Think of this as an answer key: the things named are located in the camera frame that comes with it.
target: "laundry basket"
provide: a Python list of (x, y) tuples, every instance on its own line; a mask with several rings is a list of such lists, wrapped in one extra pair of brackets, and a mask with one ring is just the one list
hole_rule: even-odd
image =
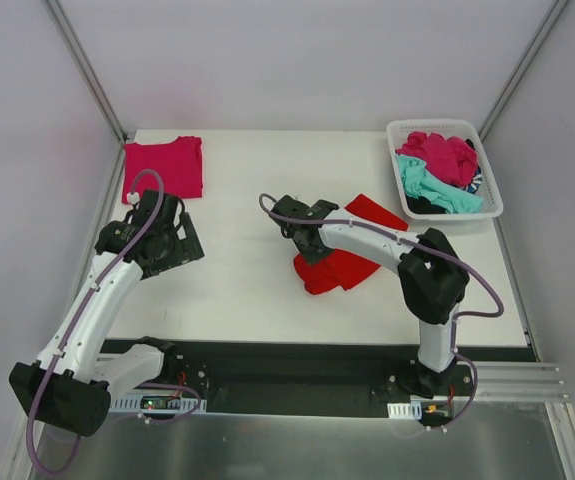
[[(478, 154), (478, 165), (482, 173), (482, 184), (476, 195), (483, 198), (483, 208), (479, 213), (445, 213), (445, 214), (419, 214), (409, 210), (405, 191), (403, 189), (398, 162), (396, 161), (396, 150), (401, 148), (407, 141), (407, 136), (412, 132), (439, 133), (445, 138), (457, 136), (470, 139), (474, 143)], [(483, 218), (494, 218), (503, 213), (503, 201), (494, 179), (494, 174), (489, 166), (489, 160), (485, 154), (485, 149), (480, 141), (478, 132), (474, 126), (464, 120), (400, 120), (387, 125), (387, 139), (389, 141), (389, 151), (391, 152), (392, 165), (398, 185), (398, 194), (402, 202), (403, 211), (410, 218), (417, 220), (432, 221), (462, 221), (480, 220)]]

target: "turquoise garment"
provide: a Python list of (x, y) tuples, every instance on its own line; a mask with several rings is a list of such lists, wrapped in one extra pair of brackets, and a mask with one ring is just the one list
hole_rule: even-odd
[(424, 160), (408, 155), (396, 155), (405, 193), (410, 197), (425, 197), (449, 213), (478, 213), (483, 199), (441, 182), (427, 171)]

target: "gray wall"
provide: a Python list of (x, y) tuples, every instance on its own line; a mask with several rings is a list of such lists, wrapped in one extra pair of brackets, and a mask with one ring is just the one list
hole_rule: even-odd
[(0, 0), (0, 464), (7, 376), (62, 320), (116, 152), (41, 2)]
[(503, 231), (545, 360), (575, 406), (575, 2), (486, 142)]
[(63, 0), (125, 127), (480, 126), (552, 0)]

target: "pink cloth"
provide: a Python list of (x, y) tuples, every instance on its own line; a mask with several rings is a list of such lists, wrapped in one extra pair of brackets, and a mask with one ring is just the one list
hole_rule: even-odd
[[(160, 145), (125, 145), (125, 181), (123, 182), (123, 203), (131, 184), (142, 170), (156, 170), (165, 185), (165, 193), (180, 198), (203, 196), (202, 140), (199, 137), (178, 137), (171, 143)], [(158, 190), (156, 179), (146, 175), (138, 183), (136, 191), (142, 196), (146, 189)]]
[(438, 180), (455, 187), (466, 187), (471, 183), (478, 168), (478, 156), (464, 140), (442, 135), (413, 132), (407, 143), (396, 153), (417, 157), (427, 162), (427, 171)]

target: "white table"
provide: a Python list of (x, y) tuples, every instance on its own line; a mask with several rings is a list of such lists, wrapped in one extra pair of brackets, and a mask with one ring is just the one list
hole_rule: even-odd
[[(418, 343), (418, 320), (393, 273), (381, 268), (352, 290), (308, 294), (293, 268), (294, 245), (257, 203), (267, 192), (344, 206), (364, 193), (402, 216), (384, 133), (139, 130), (135, 141), (167, 143), (178, 135), (203, 139), (204, 197), (186, 204), (205, 258), (140, 282), (108, 338)], [(117, 198), (114, 218), (127, 210)], [(418, 232), (429, 226), (409, 223)], [(463, 319), (459, 345), (525, 346), (493, 222), (432, 226), (447, 234), (506, 306), (499, 319)], [(461, 308), (492, 310), (494, 304), (472, 279)]]

